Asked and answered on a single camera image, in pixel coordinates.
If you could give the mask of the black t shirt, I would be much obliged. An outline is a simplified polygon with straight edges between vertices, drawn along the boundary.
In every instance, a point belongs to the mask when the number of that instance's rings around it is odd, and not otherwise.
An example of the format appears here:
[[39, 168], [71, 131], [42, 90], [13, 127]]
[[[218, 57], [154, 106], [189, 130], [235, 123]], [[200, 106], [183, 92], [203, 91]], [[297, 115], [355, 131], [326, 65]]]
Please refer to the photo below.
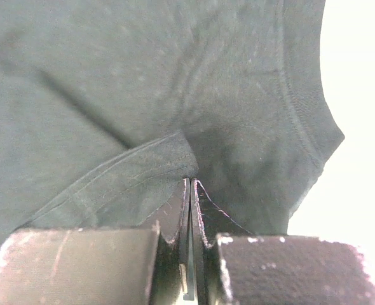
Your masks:
[[0, 246], [16, 229], [134, 226], [197, 178], [285, 234], [344, 139], [323, 1], [0, 1]]

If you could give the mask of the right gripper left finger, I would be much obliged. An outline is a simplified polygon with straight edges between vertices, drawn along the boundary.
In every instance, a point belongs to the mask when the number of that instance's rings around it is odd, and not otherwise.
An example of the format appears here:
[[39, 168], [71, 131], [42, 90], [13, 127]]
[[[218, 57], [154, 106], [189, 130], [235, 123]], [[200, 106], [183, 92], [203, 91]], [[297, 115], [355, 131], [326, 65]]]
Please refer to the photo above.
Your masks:
[[158, 233], [151, 302], [176, 302], [188, 293], [190, 180], [181, 180], [169, 199], [143, 223]]

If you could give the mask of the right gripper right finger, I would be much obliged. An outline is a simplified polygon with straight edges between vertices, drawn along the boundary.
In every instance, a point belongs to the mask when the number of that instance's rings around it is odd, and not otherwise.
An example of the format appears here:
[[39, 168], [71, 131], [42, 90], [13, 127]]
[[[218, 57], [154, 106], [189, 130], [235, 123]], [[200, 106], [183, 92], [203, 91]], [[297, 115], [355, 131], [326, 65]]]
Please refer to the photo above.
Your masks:
[[193, 266], [199, 304], [237, 304], [221, 246], [251, 233], [218, 207], [198, 179], [190, 187]]

